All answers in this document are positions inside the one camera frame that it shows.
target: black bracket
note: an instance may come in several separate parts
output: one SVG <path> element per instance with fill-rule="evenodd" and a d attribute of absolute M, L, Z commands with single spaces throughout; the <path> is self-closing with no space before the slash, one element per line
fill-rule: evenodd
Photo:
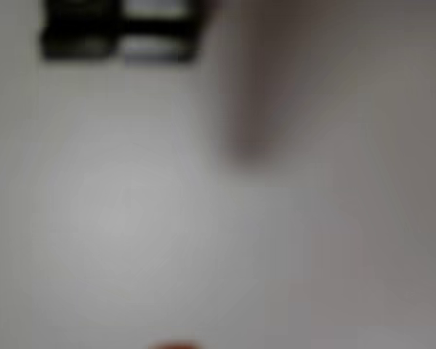
<path fill-rule="evenodd" d="M 190 62 L 206 17 L 203 0 L 44 0 L 46 60 Z"/>

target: white wall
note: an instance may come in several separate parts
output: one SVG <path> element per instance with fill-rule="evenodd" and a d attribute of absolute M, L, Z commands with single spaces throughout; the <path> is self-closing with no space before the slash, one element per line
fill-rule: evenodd
<path fill-rule="evenodd" d="M 261 3 L 126 68 L 0 1 L 0 349 L 436 348 L 436 0 Z"/>

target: gray surface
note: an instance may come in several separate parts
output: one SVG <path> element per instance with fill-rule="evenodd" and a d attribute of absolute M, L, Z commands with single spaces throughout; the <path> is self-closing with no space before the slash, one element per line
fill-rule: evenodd
<path fill-rule="evenodd" d="M 0 349 L 436 349 L 436 1 L 242 2 L 187 69 L 0 1 Z"/>

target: black object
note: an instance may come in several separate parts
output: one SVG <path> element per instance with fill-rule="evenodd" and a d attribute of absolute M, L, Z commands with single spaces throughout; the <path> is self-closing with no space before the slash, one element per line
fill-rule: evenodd
<path fill-rule="evenodd" d="M 46 60 L 191 61 L 205 18 L 202 0 L 44 0 Z"/>

